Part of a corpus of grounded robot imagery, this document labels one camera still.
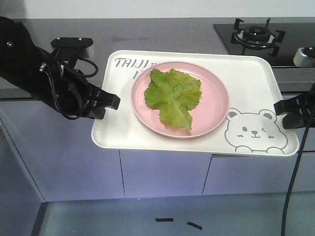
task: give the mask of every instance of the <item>black cable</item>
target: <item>black cable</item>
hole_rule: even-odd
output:
[[[308,118],[308,121],[307,121],[307,124],[305,126],[305,130],[304,130],[303,138],[302,138],[302,141],[301,141],[299,153],[298,153],[297,158],[296,158],[296,162],[295,162],[295,166],[294,166],[293,173],[292,173],[292,176],[291,176],[290,184],[289,184],[289,187],[288,187],[288,190],[287,190],[287,193],[286,193],[284,207],[283,207],[283,214],[282,214],[281,236],[285,236],[286,214],[287,214],[287,209],[288,209],[288,206],[289,206],[290,196],[291,196],[291,193],[292,193],[293,184],[294,184],[294,181],[295,181],[297,170],[298,170],[299,165],[300,165],[300,161],[301,161],[304,145],[305,145],[305,142],[306,142],[306,137],[307,137],[307,134],[309,132],[311,123],[312,123],[312,121],[314,119],[314,115],[315,115],[315,105],[312,108],[311,114],[310,114],[310,116]]]
[[[75,90],[73,90],[73,87],[69,86],[69,89],[71,90],[71,92],[73,93],[73,95],[75,96],[75,98],[78,101],[80,113],[76,117],[71,117],[71,116],[67,115],[59,105],[56,90],[55,90],[55,84],[54,84],[54,81],[52,79],[50,67],[47,64],[43,63],[39,71],[45,73],[49,79],[49,83],[50,83],[51,90],[52,90],[53,101],[55,103],[57,111],[60,112],[67,119],[74,120],[74,119],[78,119],[79,117],[81,117],[83,114],[83,101],[82,101],[80,95],[78,94],[76,88],[74,88]]]
[[[87,62],[88,64],[92,65],[95,69],[95,71],[92,73],[92,74],[81,74],[81,73],[78,73],[76,72],[74,69],[72,69],[67,63],[65,63],[64,61],[59,61],[63,66],[64,68],[69,71],[71,74],[74,74],[76,76],[79,76],[79,77],[83,77],[83,78],[90,78],[90,77],[93,77],[95,76],[97,73],[98,73],[98,66],[91,60],[89,59],[86,59],[86,58],[81,58],[81,57],[78,57],[77,58],[78,60],[82,60],[82,61],[85,61]]]

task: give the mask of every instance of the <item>bear ear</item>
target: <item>bear ear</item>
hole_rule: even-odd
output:
[[[264,110],[261,110],[259,112],[259,114],[263,117],[266,117],[268,118],[269,120],[271,120],[272,122],[276,122],[277,120],[277,116],[275,113],[273,113],[272,111],[270,110],[267,110],[267,109],[264,109]]]
[[[239,110],[237,110],[236,108],[230,108],[228,110],[228,113],[227,113],[227,119],[230,120],[231,118],[237,116],[237,115],[240,115],[241,112]]]

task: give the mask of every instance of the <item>floor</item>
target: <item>floor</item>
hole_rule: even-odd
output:
[[[285,196],[223,195],[49,203],[40,236],[279,236]],[[287,236],[315,232],[315,193],[293,194]]]

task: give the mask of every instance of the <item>bear cartoon print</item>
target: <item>bear cartoon print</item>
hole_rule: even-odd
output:
[[[288,139],[276,124],[277,116],[272,111],[241,113],[230,108],[226,119],[225,139],[236,152],[284,153]]]

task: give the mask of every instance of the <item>white tray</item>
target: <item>white tray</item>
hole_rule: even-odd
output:
[[[230,111],[218,128],[201,137],[174,139],[140,122],[130,102],[132,85],[141,71],[164,61],[192,62],[222,80]],[[283,116],[275,115],[273,104],[282,95],[269,63],[258,57],[117,51],[108,59],[102,89],[121,98],[117,111],[106,109],[104,119],[94,121],[92,139],[102,148],[290,156],[299,147],[295,130],[285,130]],[[249,137],[251,131],[261,137]]]

